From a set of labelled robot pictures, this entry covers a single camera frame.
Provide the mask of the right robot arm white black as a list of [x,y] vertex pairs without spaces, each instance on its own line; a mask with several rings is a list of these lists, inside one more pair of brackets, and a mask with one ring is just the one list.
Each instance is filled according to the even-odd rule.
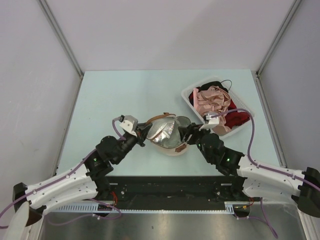
[[207,163],[225,176],[238,176],[257,180],[288,193],[297,208],[312,217],[320,216],[320,172],[312,167],[294,170],[266,165],[251,158],[250,154],[225,147],[220,137],[203,125],[191,123],[178,128],[180,138],[189,145],[196,145]]

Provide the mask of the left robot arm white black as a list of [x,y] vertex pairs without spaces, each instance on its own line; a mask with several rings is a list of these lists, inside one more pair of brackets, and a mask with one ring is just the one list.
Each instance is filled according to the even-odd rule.
[[28,203],[28,227],[37,223],[53,209],[81,200],[105,200],[110,196],[111,186],[107,174],[113,171],[135,145],[145,146],[147,130],[124,133],[124,139],[104,137],[78,165],[42,182],[26,185],[22,182],[13,187],[14,210]]

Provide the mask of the beige round laundry bag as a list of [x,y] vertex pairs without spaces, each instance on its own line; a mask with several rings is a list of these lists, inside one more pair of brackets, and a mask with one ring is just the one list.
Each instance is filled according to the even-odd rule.
[[146,138],[159,152],[176,157],[187,151],[188,145],[181,140],[179,127],[188,127],[191,124],[188,117],[165,112],[150,118],[146,124],[151,124]]

